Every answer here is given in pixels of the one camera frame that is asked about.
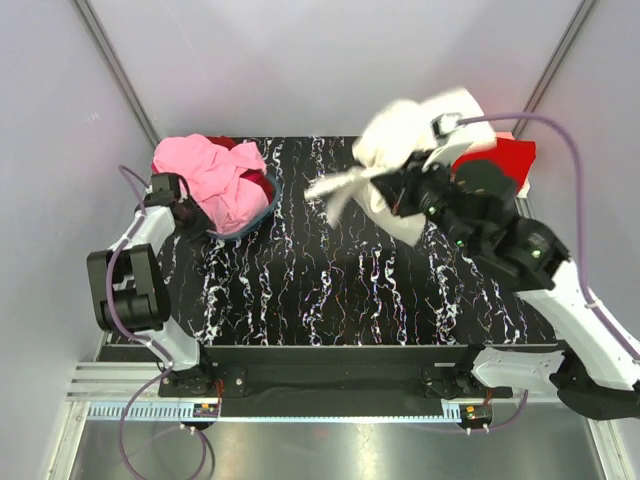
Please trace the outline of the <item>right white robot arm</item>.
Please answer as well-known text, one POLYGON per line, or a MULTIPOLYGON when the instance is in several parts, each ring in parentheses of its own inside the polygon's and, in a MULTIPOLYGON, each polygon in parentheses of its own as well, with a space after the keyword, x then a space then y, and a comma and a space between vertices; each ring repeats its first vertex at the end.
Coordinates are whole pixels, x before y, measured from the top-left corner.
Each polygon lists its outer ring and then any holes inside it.
POLYGON ((552 392, 592 420, 639 416, 639 366, 624 334, 588 306, 568 248, 540 221, 512 204, 516 182, 495 164, 457 169, 416 158, 372 180, 392 215, 423 214, 478 270, 543 315, 563 349, 546 353, 469 346, 452 367, 426 378, 427 391, 453 400, 511 388, 552 392))

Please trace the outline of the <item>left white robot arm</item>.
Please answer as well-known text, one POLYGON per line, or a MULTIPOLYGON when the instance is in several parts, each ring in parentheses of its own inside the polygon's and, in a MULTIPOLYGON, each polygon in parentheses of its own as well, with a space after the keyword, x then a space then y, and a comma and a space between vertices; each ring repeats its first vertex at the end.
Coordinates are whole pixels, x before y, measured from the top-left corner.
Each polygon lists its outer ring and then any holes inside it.
POLYGON ((186 179, 176 173, 152 175, 138 201, 121 237, 87 257, 97 324, 150 350, 164 385, 180 394, 206 395, 216 382, 213 363, 204 346, 172 317, 157 255, 176 232, 206 233, 208 218, 191 196, 186 179))

